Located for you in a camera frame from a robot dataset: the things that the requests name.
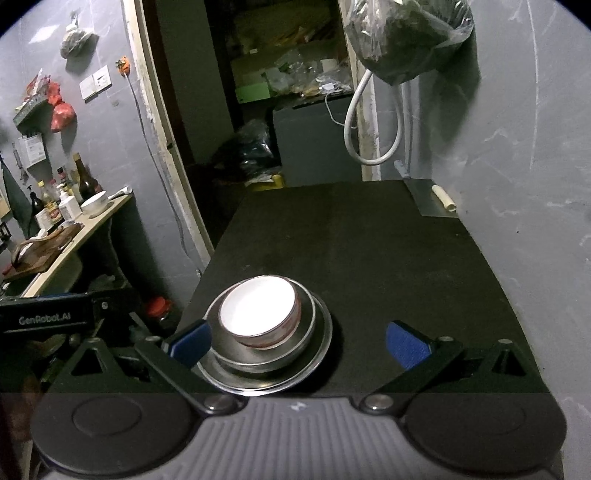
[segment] wall shelf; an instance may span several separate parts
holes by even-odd
[[[38,93],[31,98],[28,102],[20,109],[20,111],[14,116],[14,124],[19,128],[22,123],[29,118],[29,116],[35,112],[41,105],[47,103],[47,95],[44,93]]]

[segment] black tabletop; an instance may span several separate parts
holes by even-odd
[[[402,370],[385,347],[402,320],[467,346],[514,340],[533,357],[497,279],[457,218],[423,217],[402,181],[337,183],[250,194],[204,272],[179,328],[232,284],[293,278],[335,321],[328,358],[305,391],[363,394]]]

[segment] hanging plastic bag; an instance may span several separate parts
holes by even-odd
[[[61,132],[76,118],[74,107],[64,102],[60,94],[60,84],[57,82],[49,83],[47,99],[54,107],[53,116],[51,117],[51,131],[54,133]]]
[[[361,63],[390,85],[444,65],[473,29],[467,0],[354,0],[345,26]]]
[[[66,27],[66,35],[64,36],[60,47],[60,54],[64,59],[78,55],[84,43],[86,43],[94,33],[88,28],[78,27],[78,12],[72,12],[70,18],[72,21]]]

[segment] door frame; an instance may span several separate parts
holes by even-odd
[[[162,164],[166,170],[174,198],[183,215],[197,253],[203,265],[207,267],[213,254],[213,244],[189,185],[189,179],[164,104],[148,37],[144,5],[142,0],[122,0],[122,5],[131,52],[139,78],[141,97],[158,139],[158,153],[163,160]]]

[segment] power cord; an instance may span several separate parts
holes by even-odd
[[[144,141],[146,143],[146,147],[148,147],[148,152],[150,153],[150,158],[152,159],[152,163],[154,164],[154,168],[156,169],[156,173],[158,173],[158,178],[160,179],[160,183],[162,184],[162,188],[164,189],[164,193],[166,194],[168,204],[170,205],[170,208],[173,211],[174,220],[177,224],[178,238],[181,243],[181,248],[183,249],[185,256],[193,264],[193,267],[195,268],[195,270],[197,270],[197,273],[199,274],[199,276],[201,276],[201,273],[202,273],[201,270],[199,268],[197,268],[197,266],[195,265],[195,262],[193,261],[193,259],[189,255],[189,253],[187,252],[187,246],[185,244],[185,238],[184,238],[184,232],[183,232],[183,224],[181,222],[180,217],[178,216],[176,209],[174,208],[174,203],[173,203],[172,199],[170,198],[170,194],[168,193],[168,188],[166,186],[166,182],[164,181],[164,177],[160,173],[160,169],[158,168],[158,163],[156,162],[156,158],[154,157],[154,154],[152,153],[152,148],[150,147],[150,142],[148,142],[148,137],[146,136],[146,130],[144,127],[144,120],[142,119],[142,110],[139,107],[139,102],[138,102],[138,98],[135,94],[134,86],[131,85],[131,80],[129,79],[129,72],[125,73],[124,76],[125,76],[125,78],[127,78],[127,83],[129,83],[129,88],[131,89],[131,93],[134,96],[135,108],[138,112],[139,125],[141,126],[141,129],[142,129],[142,135],[144,136]]]
[[[338,90],[337,92],[328,92],[328,93],[327,93],[327,94],[324,96],[324,104],[326,105],[326,109],[329,111],[330,119],[331,119],[331,120],[332,120],[334,123],[336,123],[337,125],[340,125],[340,126],[344,127],[344,126],[345,126],[345,124],[342,124],[341,122],[339,122],[339,121],[335,120],[335,118],[334,118],[334,116],[333,116],[332,112],[330,111],[330,107],[329,107],[329,95],[330,95],[331,93],[339,93],[339,92],[341,92],[341,91],[342,91],[342,90]]]

